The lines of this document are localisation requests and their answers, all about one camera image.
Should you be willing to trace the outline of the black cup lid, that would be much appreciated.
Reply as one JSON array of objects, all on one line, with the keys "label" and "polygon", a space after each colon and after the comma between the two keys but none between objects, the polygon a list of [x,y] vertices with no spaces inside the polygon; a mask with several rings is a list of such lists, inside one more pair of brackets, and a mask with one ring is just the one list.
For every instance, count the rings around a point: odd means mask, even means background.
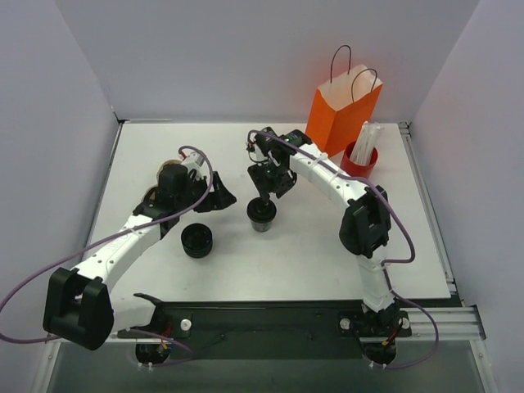
[{"label": "black cup lid", "polygon": [[246,213],[250,221],[256,224],[267,224],[276,217],[277,207],[272,201],[264,201],[257,197],[248,203]]}]

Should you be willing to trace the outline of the dark coffee cup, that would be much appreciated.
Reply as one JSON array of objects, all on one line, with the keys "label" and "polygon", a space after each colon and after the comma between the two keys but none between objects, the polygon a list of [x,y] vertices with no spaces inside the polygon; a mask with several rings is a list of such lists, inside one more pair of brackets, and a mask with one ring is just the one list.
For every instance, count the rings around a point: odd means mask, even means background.
[{"label": "dark coffee cup", "polygon": [[251,221],[251,227],[258,233],[264,233],[271,229],[273,224],[272,220],[265,220],[265,221]]}]

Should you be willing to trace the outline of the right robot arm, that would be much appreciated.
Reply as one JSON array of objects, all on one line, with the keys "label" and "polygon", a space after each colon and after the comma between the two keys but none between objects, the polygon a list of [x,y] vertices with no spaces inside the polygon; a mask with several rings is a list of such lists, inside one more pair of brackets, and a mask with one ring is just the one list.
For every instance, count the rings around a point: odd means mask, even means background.
[{"label": "right robot arm", "polygon": [[246,150],[253,163],[247,172],[259,193],[246,208],[252,228],[267,231],[277,214],[270,197],[280,198],[296,185],[298,178],[306,179],[343,214],[339,239],[359,263],[365,328],[374,334],[388,329],[400,307],[380,270],[377,253],[387,245],[391,230],[391,216],[383,204],[386,191],[351,181],[298,129],[281,136],[270,127],[251,131]]}]

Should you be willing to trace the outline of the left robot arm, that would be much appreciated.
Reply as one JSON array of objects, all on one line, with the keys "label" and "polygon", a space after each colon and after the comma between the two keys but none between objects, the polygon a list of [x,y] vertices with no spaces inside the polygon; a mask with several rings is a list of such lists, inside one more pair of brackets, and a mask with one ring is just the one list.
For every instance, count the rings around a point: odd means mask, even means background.
[{"label": "left robot arm", "polygon": [[72,269],[49,278],[43,329],[88,350],[98,349],[113,332],[138,327],[160,335],[166,316],[161,301],[135,293],[112,296],[116,283],[142,254],[193,210],[223,210],[236,203],[219,174],[207,179],[195,165],[166,164],[135,207],[118,236]]}]

